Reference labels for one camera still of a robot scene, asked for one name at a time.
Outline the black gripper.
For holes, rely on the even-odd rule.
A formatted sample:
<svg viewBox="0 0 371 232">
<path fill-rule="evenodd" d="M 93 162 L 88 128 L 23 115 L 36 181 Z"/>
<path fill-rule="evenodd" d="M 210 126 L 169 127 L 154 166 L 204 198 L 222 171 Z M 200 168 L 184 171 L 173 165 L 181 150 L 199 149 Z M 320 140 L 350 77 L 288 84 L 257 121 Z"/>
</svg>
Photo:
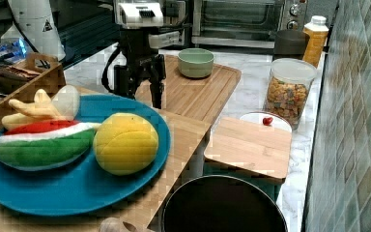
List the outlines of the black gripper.
<svg viewBox="0 0 371 232">
<path fill-rule="evenodd" d="M 134 80 L 150 79 L 150 90 L 154 108 L 161 109 L 162 93 L 166 77 L 165 61 L 158 50 L 149 45 L 149 32 L 140 29 L 123 29 L 119 45 L 127 58 L 127 66 L 114 66 L 115 95 L 133 99 Z"/>
</svg>

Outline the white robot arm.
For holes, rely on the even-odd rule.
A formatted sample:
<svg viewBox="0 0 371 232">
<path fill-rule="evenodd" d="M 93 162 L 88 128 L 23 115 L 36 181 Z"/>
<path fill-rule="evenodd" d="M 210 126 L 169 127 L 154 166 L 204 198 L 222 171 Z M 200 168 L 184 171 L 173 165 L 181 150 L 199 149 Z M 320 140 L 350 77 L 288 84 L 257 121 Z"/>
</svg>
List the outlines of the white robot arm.
<svg viewBox="0 0 371 232">
<path fill-rule="evenodd" d="M 14 28 L 33 51 L 66 57 L 52 16 L 49 0 L 7 0 Z M 164 56 L 149 38 L 163 25 L 158 2 L 113 0 L 120 40 L 104 67 L 101 84 L 110 93 L 133 99 L 142 81 L 150 82 L 152 106 L 160 108 L 165 78 Z"/>
</svg>

